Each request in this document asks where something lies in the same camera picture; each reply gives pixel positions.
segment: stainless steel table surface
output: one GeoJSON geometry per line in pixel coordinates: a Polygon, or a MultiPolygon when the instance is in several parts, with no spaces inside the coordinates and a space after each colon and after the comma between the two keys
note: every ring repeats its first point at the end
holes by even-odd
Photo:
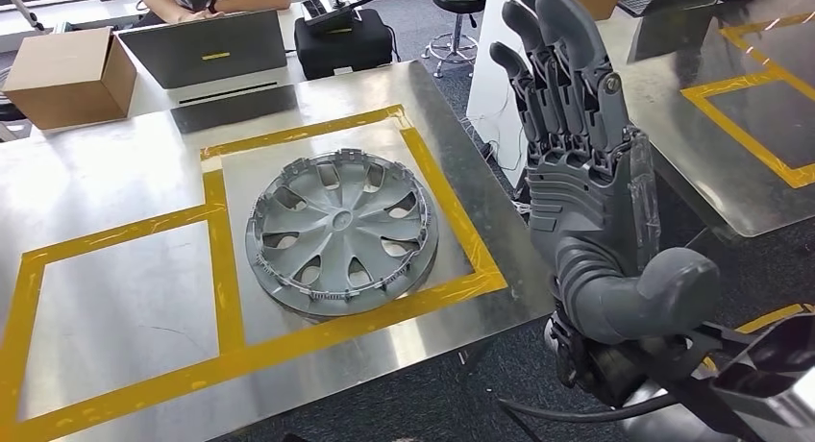
{"type": "Polygon", "coordinates": [[[598,24],[631,120],[714,218],[752,237],[815,215],[815,0],[598,24]]]}
{"type": "Polygon", "coordinates": [[[523,221],[417,62],[4,143],[0,165],[0,440],[205,440],[553,310],[523,221]],[[395,115],[354,118],[388,107],[395,115]],[[310,129],[324,135],[299,128],[342,117],[310,129]],[[281,130],[299,140],[202,151],[281,130]],[[432,190],[441,237],[420,290],[323,322],[262,291],[242,236],[285,163],[341,147],[411,168],[432,190]],[[464,241],[466,222],[476,233],[464,241]],[[467,256],[479,245],[491,258],[467,256]],[[485,280],[501,286],[477,297],[477,283],[437,289],[478,282],[475,268],[492,259],[500,273],[485,280]],[[231,272],[238,318],[215,275],[231,272]]]}

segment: hubcap center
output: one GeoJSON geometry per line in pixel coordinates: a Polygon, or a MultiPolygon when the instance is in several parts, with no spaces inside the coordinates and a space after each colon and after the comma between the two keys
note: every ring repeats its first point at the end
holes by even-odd
{"type": "Polygon", "coordinates": [[[335,231],[342,231],[351,224],[353,216],[349,211],[341,211],[333,217],[332,226],[335,231]]]}

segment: yellow tape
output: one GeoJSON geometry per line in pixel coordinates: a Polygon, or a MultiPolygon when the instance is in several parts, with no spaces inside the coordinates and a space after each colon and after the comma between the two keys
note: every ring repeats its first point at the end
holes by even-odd
{"type": "Polygon", "coordinates": [[[763,329],[764,327],[767,327],[768,325],[776,323],[781,319],[785,319],[790,315],[800,314],[801,312],[803,312],[803,307],[801,307],[801,305],[782,307],[779,310],[774,310],[769,314],[764,314],[761,317],[758,317],[757,319],[742,325],[741,327],[736,329],[736,331],[740,333],[757,332],[763,329]]]}
{"type": "Polygon", "coordinates": [[[201,60],[202,61],[217,60],[218,58],[226,58],[226,57],[228,57],[230,55],[231,55],[230,52],[214,53],[214,54],[211,54],[211,55],[202,56],[201,60]]]}
{"type": "Polygon", "coordinates": [[[803,24],[810,21],[813,17],[815,17],[815,12],[806,12],[787,17],[780,17],[777,19],[773,19],[771,21],[758,22],[754,24],[744,24],[741,26],[732,26],[721,29],[719,32],[722,34],[722,36],[729,40],[734,46],[744,51],[745,54],[751,56],[754,60],[758,61],[759,63],[761,63],[761,65],[767,68],[766,72],[760,72],[757,74],[752,74],[743,77],[757,78],[758,76],[764,76],[769,78],[765,78],[763,80],[759,78],[753,81],[751,85],[746,86],[736,85],[727,87],[727,85],[720,85],[725,83],[732,83],[733,81],[741,79],[741,77],[737,77],[736,79],[728,79],[726,81],[715,82],[713,84],[696,86],[694,88],[688,88],[682,91],[682,94],[684,94],[685,97],[687,97],[691,102],[693,102],[697,106],[697,108],[699,108],[714,122],[716,122],[716,124],[718,124],[719,127],[722,128],[722,130],[726,131],[728,134],[733,136],[733,138],[740,142],[754,156],[756,156],[759,160],[764,162],[765,165],[770,167],[771,170],[773,170],[777,175],[779,175],[791,187],[794,188],[803,187],[805,185],[815,183],[815,164],[805,165],[795,169],[790,168],[786,163],[781,161],[781,159],[773,155],[769,150],[764,148],[759,142],[753,139],[753,137],[750,136],[747,132],[745,132],[740,127],[738,127],[738,125],[733,123],[732,120],[730,120],[726,115],[717,110],[712,104],[705,101],[704,98],[706,96],[711,96],[712,94],[719,94],[721,92],[741,89],[742,87],[762,85],[767,82],[783,80],[791,87],[795,88],[797,91],[808,97],[809,99],[815,101],[815,88],[813,88],[808,83],[796,77],[792,72],[788,71],[783,66],[778,65],[777,63],[770,60],[770,58],[767,57],[767,55],[762,53],[754,46],[750,45],[743,37],[743,35],[745,34],[770,31],[781,27],[803,24]],[[702,94],[701,92],[702,89],[716,85],[720,85],[722,87],[722,90],[717,93],[702,94]]]}
{"type": "Polygon", "coordinates": [[[14,286],[9,318],[0,347],[0,364],[3,365],[3,373],[0,374],[0,428],[17,419],[17,403],[34,332],[44,265],[41,259],[23,258],[20,262],[20,276],[14,286]]]}
{"type": "MultiPolygon", "coordinates": [[[[23,256],[18,287],[14,292],[12,312],[6,329],[7,337],[4,338],[2,350],[2,358],[12,359],[9,362],[4,360],[2,363],[11,363],[13,367],[13,373],[6,374],[2,377],[5,381],[0,381],[3,386],[0,397],[3,397],[4,405],[3,413],[0,414],[0,417],[4,418],[0,421],[0,435],[4,436],[2,440],[35,441],[62,437],[147,406],[505,288],[506,280],[501,271],[432,158],[424,140],[410,126],[401,106],[213,146],[202,150],[201,159],[214,160],[221,155],[353,128],[382,121],[388,117],[392,118],[401,130],[408,149],[415,157],[464,254],[470,260],[474,269],[473,274],[427,288],[368,312],[340,317],[256,345],[246,346],[223,170],[208,168],[203,176],[206,202],[201,206],[81,237],[23,256]],[[210,230],[212,276],[221,355],[16,423],[14,415],[17,393],[25,372],[26,355],[37,309],[36,294],[41,284],[44,264],[204,219],[208,221],[210,230]],[[34,275],[35,278],[29,280],[30,275],[34,275]]],[[[218,166],[216,162],[208,162],[208,165],[218,166]]]]}
{"type": "Polygon", "coordinates": [[[199,205],[190,209],[173,211],[154,218],[125,224],[100,233],[65,240],[65,242],[26,252],[22,257],[23,259],[38,260],[43,264],[47,264],[101,250],[152,233],[161,233],[187,224],[204,221],[211,214],[213,214],[212,209],[208,209],[205,205],[199,205]]]}
{"type": "Polygon", "coordinates": [[[208,220],[212,286],[215,289],[215,319],[218,323],[218,347],[221,354],[242,348],[243,314],[237,288],[235,248],[227,208],[224,170],[204,173],[204,194],[207,205],[216,211],[208,220]]]}
{"type": "Polygon", "coordinates": [[[432,154],[428,146],[422,140],[422,136],[416,131],[415,128],[402,129],[402,137],[405,139],[410,153],[416,159],[419,169],[425,175],[425,179],[429,184],[432,184],[433,195],[438,199],[444,215],[447,216],[450,222],[450,227],[456,235],[458,242],[464,250],[464,253],[470,258],[470,264],[473,269],[479,273],[482,271],[494,271],[494,275],[500,278],[500,284],[506,286],[501,272],[492,260],[489,251],[482,242],[482,238],[476,231],[467,212],[458,202],[456,194],[450,187],[450,184],[444,179],[444,174],[438,168],[432,158],[432,154]]]}
{"type": "Polygon", "coordinates": [[[201,160],[211,159],[218,156],[226,156],[234,154],[235,152],[248,151],[251,149],[258,149],[259,147],[271,146],[273,144],[282,144],[284,142],[296,141],[298,139],[305,139],[316,135],[324,135],[325,133],[338,132],[340,130],[348,130],[349,128],[358,127],[360,125],[367,125],[375,122],[385,120],[390,116],[401,113],[401,106],[390,106],[384,109],[371,110],[370,112],[358,113],[350,117],[339,118],[322,123],[315,123],[305,127],[297,127],[281,132],[271,133],[269,135],[260,135],[249,137],[238,141],[227,142],[218,144],[216,146],[206,147],[201,150],[201,160]]]}
{"type": "Polygon", "coordinates": [[[783,160],[779,159],[763,144],[758,142],[749,133],[744,131],[738,124],[718,110],[709,100],[710,96],[748,88],[750,86],[764,85],[770,82],[786,80],[775,68],[755,74],[742,75],[719,82],[693,86],[683,89],[682,95],[692,102],[697,109],[707,115],[715,122],[719,128],[724,130],[745,149],[750,151],[757,159],[761,160],[767,167],[775,172],[780,178],[785,180],[791,187],[803,187],[815,183],[815,164],[790,168],[783,160]]]}

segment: robotic arm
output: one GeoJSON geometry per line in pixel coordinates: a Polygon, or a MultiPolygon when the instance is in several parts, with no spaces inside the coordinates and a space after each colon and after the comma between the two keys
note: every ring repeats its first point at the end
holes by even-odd
{"type": "Polygon", "coordinates": [[[685,248],[657,253],[651,146],[589,13],[573,0],[510,1],[506,24],[531,70],[502,43],[527,136],[532,243],[556,269],[555,297],[586,337],[617,344],[686,332],[713,314],[718,269],[685,248]]]}
{"type": "MultiPolygon", "coordinates": [[[[578,384],[617,408],[611,412],[617,412],[615,417],[642,415],[676,402],[684,407],[675,409],[692,413],[691,420],[663,415],[663,423],[691,421],[675,423],[668,431],[658,423],[643,423],[658,432],[648,440],[670,440],[670,430],[680,440],[721,440],[690,435],[693,421],[712,434],[745,441],[810,440],[767,438],[762,433],[778,434],[777,420],[784,418],[779,415],[790,412],[778,404],[787,401],[776,397],[758,410],[755,396],[770,399],[772,394],[762,394],[767,389],[762,386],[772,380],[760,367],[728,368],[735,370],[728,375],[737,378],[724,382],[742,386],[734,394],[711,385],[709,371],[701,379],[695,376],[711,351],[742,354],[744,362],[743,352],[755,338],[705,322],[720,297],[719,272],[711,260],[686,248],[658,251],[651,145],[629,120],[620,76],[589,13],[574,0],[521,2],[525,6],[507,2],[502,17],[522,39],[526,59],[500,42],[490,46],[489,54],[506,71],[528,141],[531,240],[556,274],[556,312],[546,335],[556,351],[560,381],[568,387],[578,384]],[[652,399],[650,406],[624,407],[648,386],[661,387],[668,395],[652,399]],[[735,403],[747,410],[740,411],[735,403]],[[777,414],[764,411],[770,407],[777,414]]],[[[815,332],[815,317],[799,324],[800,332],[815,332]]],[[[794,354],[783,347],[759,348],[781,357],[808,357],[805,365],[789,361],[770,375],[797,376],[815,365],[815,334],[807,338],[811,342],[796,347],[794,354]]],[[[815,368],[809,375],[815,383],[815,368]]],[[[778,379],[777,384],[795,383],[778,379]]],[[[553,418],[554,412],[502,404],[505,411],[559,421],[613,421],[608,412],[553,418]]],[[[531,433],[516,415],[507,414],[531,433]]],[[[807,414],[815,421],[815,405],[807,414]]],[[[781,428],[804,433],[794,424],[781,428]]]]}

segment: black stool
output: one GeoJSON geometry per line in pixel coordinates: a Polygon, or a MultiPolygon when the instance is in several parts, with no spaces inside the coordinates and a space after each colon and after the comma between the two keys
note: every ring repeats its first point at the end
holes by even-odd
{"type": "Polygon", "coordinates": [[[476,50],[479,43],[472,37],[461,33],[461,21],[465,14],[470,15],[470,22],[473,27],[476,27],[476,20],[473,19],[474,12],[482,12],[486,0],[433,0],[437,7],[447,12],[454,12],[456,14],[456,26],[451,33],[442,34],[434,37],[425,52],[422,53],[422,58],[429,58],[433,56],[438,59],[438,66],[433,72],[433,76],[437,79],[442,77],[441,66],[446,62],[448,64],[472,64],[476,60],[476,50]],[[440,44],[440,40],[448,39],[446,44],[440,44]],[[461,46],[461,40],[467,40],[470,44],[461,46]],[[462,53],[463,51],[471,51],[472,55],[462,53]]]}

